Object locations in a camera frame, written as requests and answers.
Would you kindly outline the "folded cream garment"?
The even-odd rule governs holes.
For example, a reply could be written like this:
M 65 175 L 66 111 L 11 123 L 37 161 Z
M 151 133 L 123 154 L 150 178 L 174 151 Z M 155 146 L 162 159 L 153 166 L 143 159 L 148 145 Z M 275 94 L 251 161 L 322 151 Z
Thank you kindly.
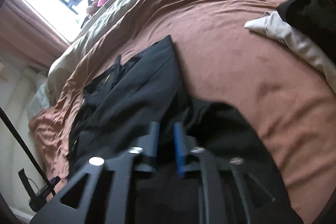
M 335 91 L 335 63 L 308 36 L 284 22 L 277 11 L 249 20 L 244 28 L 287 46 L 294 54 L 322 73 Z

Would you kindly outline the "black trousers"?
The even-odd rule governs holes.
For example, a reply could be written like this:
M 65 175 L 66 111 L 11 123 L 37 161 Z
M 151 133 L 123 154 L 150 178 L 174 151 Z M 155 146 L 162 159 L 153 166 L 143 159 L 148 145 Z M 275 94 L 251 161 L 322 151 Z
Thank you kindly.
M 175 47 L 166 37 L 125 64 L 116 60 L 84 88 L 84 103 L 70 133 L 70 175 L 92 157 L 111 159 L 133 147 L 152 122 L 159 123 L 155 172 L 132 183 L 126 223 L 200 223 L 199 181 L 177 173 L 178 122 L 215 156 L 260 160 L 278 171 L 238 110 L 188 94 Z

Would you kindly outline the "folded black garment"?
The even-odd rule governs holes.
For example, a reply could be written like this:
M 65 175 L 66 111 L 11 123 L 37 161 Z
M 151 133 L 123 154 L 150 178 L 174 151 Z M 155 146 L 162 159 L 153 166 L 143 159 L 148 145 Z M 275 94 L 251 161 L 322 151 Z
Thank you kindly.
M 307 35 L 335 61 L 335 9 L 329 0 L 289 0 L 276 10 L 284 22 Z

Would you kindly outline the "terracotta bed sheet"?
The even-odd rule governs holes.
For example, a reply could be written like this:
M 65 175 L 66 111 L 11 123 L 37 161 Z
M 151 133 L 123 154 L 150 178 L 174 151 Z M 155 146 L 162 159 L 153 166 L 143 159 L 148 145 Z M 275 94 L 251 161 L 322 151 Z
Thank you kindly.
M 92 47 L 56 104 L 30 121 L 47 176 L 69 172 L 68 139 L 83 88 L 118 56 L 123 63 L 167 35 L 190 93 L 236 106 L 272 154 L 305 223 L 335 190 L 335 94 L 323 75 L 245 22 L 287 0 L 137 0 Z

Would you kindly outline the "beige duvet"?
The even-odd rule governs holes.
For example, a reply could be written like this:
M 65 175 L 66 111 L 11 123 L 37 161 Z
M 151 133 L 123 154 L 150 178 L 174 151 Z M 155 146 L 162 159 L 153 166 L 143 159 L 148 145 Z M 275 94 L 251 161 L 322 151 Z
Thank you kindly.
M 56 104 L 78 63 L 136 2 L 137 0 L 108 0 L 85 24 L 77 39 L 54 61 L 45 87 L 51 106 Z

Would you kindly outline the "pale grey pillow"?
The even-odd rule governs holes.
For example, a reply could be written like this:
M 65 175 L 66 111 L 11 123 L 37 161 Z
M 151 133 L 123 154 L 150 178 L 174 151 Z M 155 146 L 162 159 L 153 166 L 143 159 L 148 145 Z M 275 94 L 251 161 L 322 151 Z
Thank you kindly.
M 42 110 L 50 107 L 50 101 L 46 93 L 46 84 L 42 84 L 27 107 L 29 120 L 38 115 Z

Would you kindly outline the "pink curtain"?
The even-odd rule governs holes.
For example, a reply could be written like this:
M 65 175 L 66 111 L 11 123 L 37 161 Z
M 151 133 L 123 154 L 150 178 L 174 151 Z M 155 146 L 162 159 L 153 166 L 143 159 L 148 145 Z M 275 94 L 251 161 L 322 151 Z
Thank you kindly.
M 1 52 L 48 71 L 69 46 L 25 0 L 5 0 L 1 7 Z

